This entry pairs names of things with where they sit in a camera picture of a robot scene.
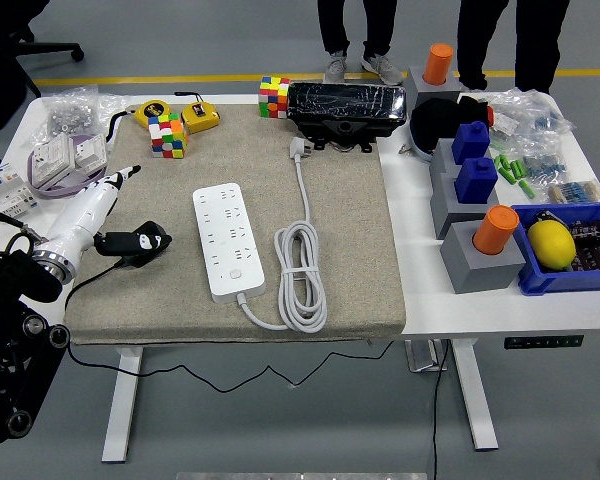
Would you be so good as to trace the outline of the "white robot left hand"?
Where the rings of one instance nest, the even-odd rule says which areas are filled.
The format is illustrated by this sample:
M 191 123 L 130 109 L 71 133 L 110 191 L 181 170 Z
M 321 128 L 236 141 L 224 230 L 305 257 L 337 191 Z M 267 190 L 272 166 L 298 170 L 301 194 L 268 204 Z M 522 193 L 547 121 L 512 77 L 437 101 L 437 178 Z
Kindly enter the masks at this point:
M 35 247 L 33 258 L 69 272 L 78 269 L 82 253 L 91 247 L 103 256 L 132 256 L 158 252 L 172 237 L 156 233 L 100 232 L 117 202 L 126 180 L 141 167 L 131 166 L 90 183 L 69 200 L 47 233 Z

